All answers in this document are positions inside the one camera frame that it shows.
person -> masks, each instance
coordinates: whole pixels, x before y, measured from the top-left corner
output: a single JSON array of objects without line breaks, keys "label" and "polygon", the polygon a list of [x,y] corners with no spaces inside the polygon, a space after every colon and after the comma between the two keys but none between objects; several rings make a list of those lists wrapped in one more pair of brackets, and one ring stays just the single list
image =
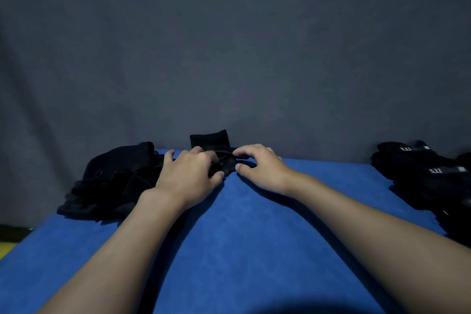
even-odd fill
[{"label": "person", "polygon": [[[213,151],[165,154],[154,188],[103,247],[39,311],[41,314],[133,313],[150,267],[176,219],[203,201],[224,174],[208,177]],[[439,234],[375,210],[289,168],[271,148],[246,145],[255,158],[237,172],[262,189],[305,204],[380,284],[411,313],[471,313],[471,250]]]}]

person's left hand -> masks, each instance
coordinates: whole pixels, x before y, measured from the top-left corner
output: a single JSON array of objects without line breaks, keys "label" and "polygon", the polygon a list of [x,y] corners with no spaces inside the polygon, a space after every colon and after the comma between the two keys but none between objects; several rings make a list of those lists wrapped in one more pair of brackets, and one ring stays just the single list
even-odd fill
[{"label": "person's left hand", "polygon": [[203,201],[222,182],[224,172],[219,171],[211,178],[208,177],[211,162],[218,161],[214,151],[194,147],[190,151],[183,150],[173,160],[174,153],[174,150],[165,153],[156,187],[145,193],[150,196],[165,196],[187,210]]}]

hand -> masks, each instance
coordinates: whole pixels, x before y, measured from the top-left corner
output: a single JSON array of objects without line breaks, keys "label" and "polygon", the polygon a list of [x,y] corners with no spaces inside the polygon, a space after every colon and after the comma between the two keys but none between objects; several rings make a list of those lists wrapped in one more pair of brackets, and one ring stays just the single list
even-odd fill
[{"label": "hand", "polygon": [[252,181],[256,186],[282,195],[288,194],[288,181],[296,172],[289,168],[271,148],[261,144],[244,145],[233,151],[235,156],[249,155],[255,158],[257,166],[250,168],[245,164],[237,164],[237,172]]},{"label": "hand", "polygon": [[156,187],[146,192],[151,196],[170,197],[170,201],[185,211],[203,201],[222,182],[224,172],[218,171],[211,178],[208,177],[209,166],[218,161],[214,151],[194,147],[190,151],[183,150],[173,161],[174,153],[173,150],[165,153]]}]

forearm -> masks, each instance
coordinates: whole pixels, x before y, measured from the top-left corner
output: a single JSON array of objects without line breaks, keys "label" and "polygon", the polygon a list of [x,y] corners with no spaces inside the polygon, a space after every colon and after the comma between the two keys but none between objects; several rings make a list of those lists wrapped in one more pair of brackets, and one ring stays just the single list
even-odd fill
[{"label": "forearm", "polygon": [[182,211],[159,195],[144,193],[114,235],[39,313],[134,312],[156,253]]},{"label": "forearm", "polygon": [[308,206],[362,265],[414,313],[471,312],[471,251],[296,174],[286,195]]}]

blue tablecloth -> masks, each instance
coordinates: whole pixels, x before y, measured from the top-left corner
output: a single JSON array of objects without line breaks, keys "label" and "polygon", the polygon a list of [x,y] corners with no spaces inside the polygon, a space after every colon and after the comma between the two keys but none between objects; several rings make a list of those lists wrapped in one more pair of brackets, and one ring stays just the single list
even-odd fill
[{"label": "blue tablecloth", "polygon": [[[285,159],[376,209],[432,231],[370,165]],[[117,223],[39,226],[0,261],[0,313],[37,311],[113,234]],[[150,275],[143,313],[382,313],[397,307],[303,206],[231,174],[173,227]]]}]

